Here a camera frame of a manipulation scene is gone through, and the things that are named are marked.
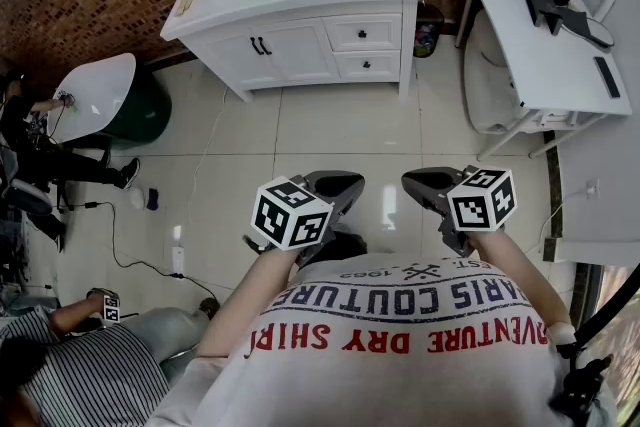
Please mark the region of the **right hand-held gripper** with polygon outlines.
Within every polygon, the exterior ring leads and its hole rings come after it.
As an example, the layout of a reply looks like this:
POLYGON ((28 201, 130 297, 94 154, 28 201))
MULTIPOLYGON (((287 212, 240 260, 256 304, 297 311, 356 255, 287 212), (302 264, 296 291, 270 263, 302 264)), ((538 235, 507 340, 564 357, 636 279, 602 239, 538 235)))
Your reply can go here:
POLYGON ((469 251, 470 233, 494 232, 516 210, 509 169, 427 167, 404 173, 401 182, 411 198, 442 217, 438 231, 453 251, 469 251))

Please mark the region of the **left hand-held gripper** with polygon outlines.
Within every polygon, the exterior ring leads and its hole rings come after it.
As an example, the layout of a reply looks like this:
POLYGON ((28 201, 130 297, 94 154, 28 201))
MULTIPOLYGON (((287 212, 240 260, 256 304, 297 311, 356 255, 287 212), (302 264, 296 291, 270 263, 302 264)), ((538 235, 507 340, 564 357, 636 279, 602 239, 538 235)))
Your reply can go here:
POLYGON ((362 175, 341 170, 276 178, 258 188, 251 220, 266 241, 257 243, 247 235, 243 241, 258 254, 300 249, 299 258, 305 249, 332 240, 334 231, 353 233, 342 218, 364 186, 362 175))

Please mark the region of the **white cabinet drawer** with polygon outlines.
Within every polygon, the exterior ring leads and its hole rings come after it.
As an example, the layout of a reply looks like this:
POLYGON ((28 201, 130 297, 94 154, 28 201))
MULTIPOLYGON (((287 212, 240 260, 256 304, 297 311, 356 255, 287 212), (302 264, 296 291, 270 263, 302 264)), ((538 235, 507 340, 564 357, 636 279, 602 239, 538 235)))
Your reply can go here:
POLYGON ((355 51, 334 54, 340 77, 351 82, 398 82, 400 75, 400 52, 355 51), (369 61, 371 67, 363 68, 369 61))
POLYGON ((335 52, 401 48, 401 14, 330 16, 322 22, 335 52), (367 37, 359 38, 359 30, 366 31, 367 37))

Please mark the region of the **person's right forearm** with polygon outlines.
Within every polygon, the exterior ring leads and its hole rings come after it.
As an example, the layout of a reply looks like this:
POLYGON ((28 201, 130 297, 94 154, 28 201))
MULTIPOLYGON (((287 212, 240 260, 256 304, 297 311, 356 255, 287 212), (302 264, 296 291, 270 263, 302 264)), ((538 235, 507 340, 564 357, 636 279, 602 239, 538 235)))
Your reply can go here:
POLYGON ((569 311, 560 295, 507 234, 502 230, 471 232, 469 240, 483 261, 500 269, 524 293, 554 344, 576 341, 569 311))

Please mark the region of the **person's left forearm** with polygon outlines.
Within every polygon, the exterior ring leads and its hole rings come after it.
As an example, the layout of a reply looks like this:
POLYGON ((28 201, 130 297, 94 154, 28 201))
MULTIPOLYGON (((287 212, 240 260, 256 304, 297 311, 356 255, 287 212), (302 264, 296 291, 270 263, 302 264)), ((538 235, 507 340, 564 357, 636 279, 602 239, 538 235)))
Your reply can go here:
POLYGON ((300 252, 273 249, 256 258, 209 322, 196 350, 199 358, 226 358, 233 352, 254 320, 286 288, 300 252))

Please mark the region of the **person's black trousers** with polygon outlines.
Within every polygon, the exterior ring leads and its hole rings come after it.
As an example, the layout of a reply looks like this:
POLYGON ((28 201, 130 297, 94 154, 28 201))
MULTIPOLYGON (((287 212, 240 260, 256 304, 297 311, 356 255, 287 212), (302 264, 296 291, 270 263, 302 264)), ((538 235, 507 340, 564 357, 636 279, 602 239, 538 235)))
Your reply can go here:
POLYGON ((357 234, 334 231, 334 238, 319 246, 305 249, 296 264, 303 269, 314 263, 342 261, 365 255, 368 247, 364 239, 357 234))

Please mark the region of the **white rounded fixture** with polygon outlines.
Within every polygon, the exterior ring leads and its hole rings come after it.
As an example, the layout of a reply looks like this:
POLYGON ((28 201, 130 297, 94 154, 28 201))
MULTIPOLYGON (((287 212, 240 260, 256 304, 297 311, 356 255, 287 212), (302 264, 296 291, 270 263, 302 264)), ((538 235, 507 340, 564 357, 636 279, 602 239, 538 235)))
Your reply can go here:
POLYGON ((477 132, 504 133, 526 113, 484 9, 477 12, 466 42, 463 79, 470 123, 477 132))

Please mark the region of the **white side table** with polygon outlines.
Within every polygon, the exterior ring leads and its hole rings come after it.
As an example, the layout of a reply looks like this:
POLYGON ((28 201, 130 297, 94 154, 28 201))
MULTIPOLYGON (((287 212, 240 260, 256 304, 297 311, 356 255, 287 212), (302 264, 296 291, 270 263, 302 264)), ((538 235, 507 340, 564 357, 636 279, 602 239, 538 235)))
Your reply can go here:
MULTIPOLYGON (((466 0, 457 35, 461 41, 472 0, 466 0)), ((624 81, 612 55, 595 49, 585 40, 561 31, 553 36, 547 28, 535 27, 525 0, 480 0, 493 25, 524 116, 483 151, 479 161, 494 154, 527 123, 555 111, 575 114, 576 122, 550 143, 529 153, 531 158, 608 116, 630 116, 632 106, 624 81), (609 97, 594 58, 603 57, 617 83, 621 97, 609 97)))

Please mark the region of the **white cabinet door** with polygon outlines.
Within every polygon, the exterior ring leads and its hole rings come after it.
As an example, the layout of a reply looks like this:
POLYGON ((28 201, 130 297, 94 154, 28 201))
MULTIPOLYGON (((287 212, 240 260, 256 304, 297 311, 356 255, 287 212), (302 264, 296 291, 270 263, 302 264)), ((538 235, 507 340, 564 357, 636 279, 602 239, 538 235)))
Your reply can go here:
POLYGON ((234 84, 246 90, 276 87, 283 78, 268 55, 260 56, 253 49, 250 37, 262 48, 249 28, 214 28, 206 32, 205 46, 216 65, 219 65, 234 84))
POLYGON ((254 28, 286 82, 335 82, 339 73, 329 39, 319 18, 293 20, 254 28))

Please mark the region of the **black mesh trash bin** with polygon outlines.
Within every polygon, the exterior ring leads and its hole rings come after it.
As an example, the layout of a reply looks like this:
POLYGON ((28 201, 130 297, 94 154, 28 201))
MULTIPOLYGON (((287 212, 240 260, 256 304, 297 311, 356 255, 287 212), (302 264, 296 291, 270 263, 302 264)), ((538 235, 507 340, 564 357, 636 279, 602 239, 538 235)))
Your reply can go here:
POLYGON ((415 58, 427 58, 434 53, 443 26, 444 15, 439 8, 418 3, 413 48, 415 58))

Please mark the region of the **black remote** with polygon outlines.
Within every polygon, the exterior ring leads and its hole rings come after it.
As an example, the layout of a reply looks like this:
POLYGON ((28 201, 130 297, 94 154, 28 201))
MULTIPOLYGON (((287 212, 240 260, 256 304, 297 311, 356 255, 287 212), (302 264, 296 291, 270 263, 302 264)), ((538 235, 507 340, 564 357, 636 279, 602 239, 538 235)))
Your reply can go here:
POLYGON ((605 84, 609 97, 619 99, 621 97, 620 91, 606 60, 603 57, 596 56, 594 62, 605 84))

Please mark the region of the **white printed t-shirt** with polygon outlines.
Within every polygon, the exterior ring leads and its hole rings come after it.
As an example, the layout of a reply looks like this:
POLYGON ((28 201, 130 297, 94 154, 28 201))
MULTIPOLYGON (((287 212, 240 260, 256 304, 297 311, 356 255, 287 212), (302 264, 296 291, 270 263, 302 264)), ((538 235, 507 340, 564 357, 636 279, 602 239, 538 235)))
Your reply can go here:
POLYGON ((300 270, 145 427, 574 427, 568 324, 476 260, 368 254, 300 270))

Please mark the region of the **black clip device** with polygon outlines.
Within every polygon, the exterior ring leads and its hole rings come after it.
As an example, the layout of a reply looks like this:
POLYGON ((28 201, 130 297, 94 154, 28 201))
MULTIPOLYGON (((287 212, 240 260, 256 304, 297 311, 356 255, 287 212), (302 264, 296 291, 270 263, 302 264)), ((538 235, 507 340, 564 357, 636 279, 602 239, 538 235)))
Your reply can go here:
POLYGON ((604 382, 603 372, 611 365, 613 355, 594 359, 582 368, 576 367, 576 361, 576 357, 571 359, 570 372, 564 378, 563 388, 550 401, 550 406, 578 424, 588 418, 604 382))

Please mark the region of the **dark grey device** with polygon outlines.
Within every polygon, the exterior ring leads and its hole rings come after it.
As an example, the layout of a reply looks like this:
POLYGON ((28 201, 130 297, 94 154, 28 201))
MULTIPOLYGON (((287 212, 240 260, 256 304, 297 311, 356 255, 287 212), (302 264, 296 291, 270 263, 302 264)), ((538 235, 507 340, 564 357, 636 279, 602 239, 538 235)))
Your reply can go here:
POLYGON ((558 6, 554 0, 526 0, 535 27, 546 23, 550 33, 557 36, 562 28, 579 36, 590 36, 588 17, 584 12, 558 6))

